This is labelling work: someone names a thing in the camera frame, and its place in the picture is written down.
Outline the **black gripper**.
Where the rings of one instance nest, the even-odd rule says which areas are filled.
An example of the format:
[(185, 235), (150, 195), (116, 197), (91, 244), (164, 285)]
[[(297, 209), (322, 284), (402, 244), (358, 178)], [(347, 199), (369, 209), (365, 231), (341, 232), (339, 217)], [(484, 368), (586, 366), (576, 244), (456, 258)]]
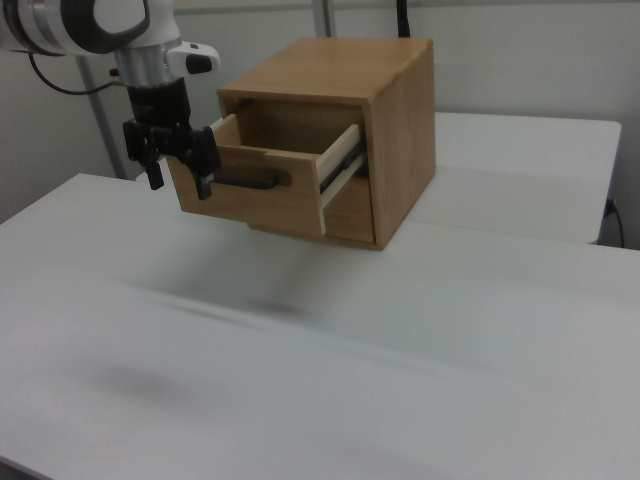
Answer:
[(198, 199), (208, 199), (213, 172), (221, 167), (221, 160), (212, 129), (195, 128), (190, 123), (186, 85), (129, 87), (127, 92), (134, 115), (123, 124), (127, 154), (144, 168), (150, 188), (164, 186), (158, 161), (168, 155), (192, 171)]

